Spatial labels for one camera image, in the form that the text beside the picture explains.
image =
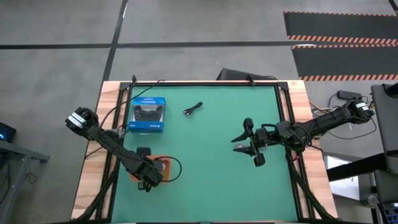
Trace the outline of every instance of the black mat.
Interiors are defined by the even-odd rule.
[[[398,45],[293,46],[292,52],[305,81],[398,79]]]
[[[359,44],[395,44],[398,17],[375,14],[284,12],[286,33],[292,40]]]

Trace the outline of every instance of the game controller box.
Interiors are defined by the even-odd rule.
[[[164,97],[137,97],[132,101],[129,131],[135,133],[162,133],[166,99]]]

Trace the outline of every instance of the wooden table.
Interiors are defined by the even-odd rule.
[[[248,81],[190,81],[194,83],[201,82],[248,82]],[[290,99],[293,106],[294,116],[296,122],[305,122],[312,119],[310,105],[308,102],[307,92],[305,90],[304,82],[301,80],[287,80],[287,81],[256,81],[256,82],[287,82],[289,84]],[[155,83],[152,81],[142,81],[139,83]],[[98,107],[96,113],[101,122],[105,114],[116,106],[120,82],[104,82],[99,96]],[[289,112],[286,108],[284,97],[282,97],[284,105],[285,118],[289,119]],[[125,105],[122,105],[119,114],[119,125],[123,122]],[[103,128],[111,129],[114,113],[110,114],[109,118],[105,121]],[[315,146],[319,146],[318,141],[313,141]],[[100,145],[96,142],[89,142],[87,147],[87,154],[99,148]],[[71,218],[79,217],[93,201],[96,194],[100,190],[101,179],[104,171],[104,164],[106,159],[106,150],[100,149],[98,152],[88,157],[83,164],[83,170],[80,176],[80,182],[76,193],[75,203],[72,210]],[[337,211],[333,196],[331,193],[328,177],[326,174],[325,164],[323,162],[322,153],[318,149],[307,147],[303,153],[305,170],[311,191],[314,193],[319,202],[325,209],[337,217]],[[110,190],[108,191],[103,207],[103,217],[107,215]],[[306,200],[303,192],[299,189],[300,200],[302,204],[303,216],[308,217],[308,210]]]

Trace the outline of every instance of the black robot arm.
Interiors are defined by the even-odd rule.
[[[351,100],[333,112],[307,122],[282,121],[277,124],[262,124],[255,132],[252,130],[254,125],[251,118],[246,118],[243,123],[243,134],[232,142],[250,138],[250,146],[238,144],[234,151],[254,156],[254,164],[262,166],[266,161],[264,155],[259,152],[260,148],[281,144],[291,150],[302,152],[315,136],[323,135],[345,123],[366,123],[373,115],[374,112],[369,110],[362,100]],[[266,127],[272,127],[274,130],[268,131]]]
[[[126,170],[137,179],[143,180],[153,187],[161,183],[163,179],[163,175],[160,173],[163,170],[162,161],[148,159],[146,156],[122,147],[118,134],[102,129],[98,124],[97,114],[92,110],[79,107],[65,122],[74,133],[98,142],[104,149],[114,154],[120,159]]]

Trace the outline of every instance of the gray floor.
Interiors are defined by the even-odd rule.
[[[0,44],[110,43],[122,0],[0,0]],[[287,40],[283,11],[393,14],[386,0],[130,0],[119,42]],[[65,118],[94,108],[108,49],[0,50],[0,121],[18,129],[16,143],[51,154],[34,164],[39,181],[26,184],[11,223],[69,219],[86,141]],[[110,80],[213,80],[228,67],[280,79],[298,79],[289,47],[119,49]],[[337,90],[369,94],[366,82],[308,82],[308,97],[326,106]],[[343,126],[355,136],[372,124]],[[326,151],[370,156],[381,151],[378,132],[352,141],[324,136]],[[367,209],[336,200],[341,218],[370,222]]]

